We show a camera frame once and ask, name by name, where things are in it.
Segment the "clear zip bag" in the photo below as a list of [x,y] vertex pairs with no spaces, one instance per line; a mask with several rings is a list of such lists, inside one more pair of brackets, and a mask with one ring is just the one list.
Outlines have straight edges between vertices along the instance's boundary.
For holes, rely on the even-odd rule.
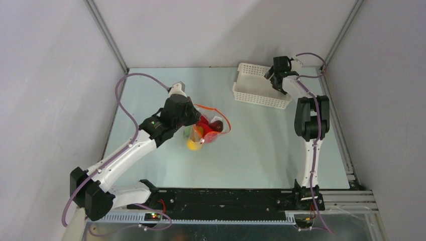
[[196,124],[184,129],[183,138],[189,150],[197,151],[232,129],[229,119],[217,108],[195,104],[201,114]]

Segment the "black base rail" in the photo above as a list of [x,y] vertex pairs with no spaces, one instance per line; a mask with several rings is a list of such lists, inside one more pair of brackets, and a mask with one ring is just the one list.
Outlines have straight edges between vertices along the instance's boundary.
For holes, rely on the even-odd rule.
[[160,188],[142,204],[171,219],[284,220],[292,204],[290,189]]

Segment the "white perforated plastic basket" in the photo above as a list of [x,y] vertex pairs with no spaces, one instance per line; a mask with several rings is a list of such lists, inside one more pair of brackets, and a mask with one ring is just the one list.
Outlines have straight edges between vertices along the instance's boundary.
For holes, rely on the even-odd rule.
[[234,99],[245,103],[286,109],[292,98],[273,89],[271,82],[264,77],[269,69],[268,66],[240,63],[232,88]]

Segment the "green toy watermelon ball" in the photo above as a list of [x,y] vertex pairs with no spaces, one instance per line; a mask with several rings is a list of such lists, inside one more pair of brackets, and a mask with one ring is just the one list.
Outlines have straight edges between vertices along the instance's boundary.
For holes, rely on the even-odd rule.
[[192,126],[185,127],[185,129],[183,131],[183,138],[185,140],[187,140],[188,138],[190,138],[191,130],[192,130]]

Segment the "brown toy kiwi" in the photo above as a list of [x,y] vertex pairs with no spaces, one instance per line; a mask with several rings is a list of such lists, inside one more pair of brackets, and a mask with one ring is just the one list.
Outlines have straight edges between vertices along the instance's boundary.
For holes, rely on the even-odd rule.
[[198,133],[198,135],[200,135],[201,137],[204,134],[204,129],[201,126],[195,126],[196,132]]

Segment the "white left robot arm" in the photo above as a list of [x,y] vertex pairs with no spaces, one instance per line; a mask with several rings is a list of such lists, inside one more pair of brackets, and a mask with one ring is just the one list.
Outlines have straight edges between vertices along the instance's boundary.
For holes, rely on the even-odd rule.
[[143,156],[171,139],[181,128],[195,124],[201,117],[190,97],[171,94],[162,108],[146,118],[136,135],[106,159],[86,170],[76,167],[70,173],[70,198],[91,221],[106,216],[112,209],[142,204],[146,209],[158,205],[159,196],[149,181],[116,186],[118,178]]

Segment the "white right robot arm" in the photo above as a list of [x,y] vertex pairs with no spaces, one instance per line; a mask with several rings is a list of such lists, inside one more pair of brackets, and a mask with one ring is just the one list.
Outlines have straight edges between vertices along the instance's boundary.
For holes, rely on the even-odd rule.
[[273,89],[289,95],[296,102],[294,130],[304,146],[303,162],[292,189],[292,204],[298,210],[319,211],[322,203],[318,184],[321,145],[330,130],[330,100],[316,95],[302,83],[302,63],[296,56],[277,56],[264,78]]

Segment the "dark maroon toy fig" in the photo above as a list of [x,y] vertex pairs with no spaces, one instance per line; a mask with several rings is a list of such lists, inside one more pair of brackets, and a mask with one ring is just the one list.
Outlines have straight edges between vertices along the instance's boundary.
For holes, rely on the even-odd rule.
[[221,120],[217,120],[213,123],[210,123],[209,126],[213,131],[219,132],[219,133],[222,132],[223,129],[224,129],[224,125],[223,125],[223,122]]

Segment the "red toy wax apple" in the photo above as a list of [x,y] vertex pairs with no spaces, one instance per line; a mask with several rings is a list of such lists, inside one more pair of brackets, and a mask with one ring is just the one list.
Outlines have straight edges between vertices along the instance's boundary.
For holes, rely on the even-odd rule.
[[202,136],[204,143],[212,143],[218,137],[218,133],[213,131],[209,125],[199,123],[196,124],[196,126],[201,126],[204,129],[204,134]]

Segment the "yellow green toy mango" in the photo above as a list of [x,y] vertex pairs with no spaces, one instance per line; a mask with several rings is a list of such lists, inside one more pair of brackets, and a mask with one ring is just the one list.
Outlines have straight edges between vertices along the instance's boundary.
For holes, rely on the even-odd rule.
[[195,142],[191,139],[188,139],[186,141],[186,145],[187,145],[188,149],[191,150],[191,151],[198,151],[202,147],[202,143]]

